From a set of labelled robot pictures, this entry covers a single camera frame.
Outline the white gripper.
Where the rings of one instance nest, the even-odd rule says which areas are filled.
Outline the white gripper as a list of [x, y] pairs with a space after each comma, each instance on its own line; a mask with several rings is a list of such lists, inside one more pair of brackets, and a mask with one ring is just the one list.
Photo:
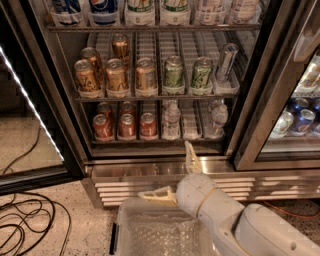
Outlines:
[[198, 218], [209, 230], [232, 230], [244, 206], [223, 192], [208, 175], [202, 173], [202, 165], [189, 141], [185, 142], [185, 150], [186, 169], [192, 174], [178, 183], [177, 197], [170, 186], [139, 192], [138, 196], [152, 203], [179, 206]]

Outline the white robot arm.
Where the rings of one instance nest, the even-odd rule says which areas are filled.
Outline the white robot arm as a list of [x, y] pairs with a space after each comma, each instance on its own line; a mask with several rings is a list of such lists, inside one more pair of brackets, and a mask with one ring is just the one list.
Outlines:
[[267, 207], [241, 204], [203, 172], [190, 142], [188, 174], [176, 189], [141, 192], [149, 202], [178, 207], [197, 218], [222, 256], [320, 256], [320, 246]]

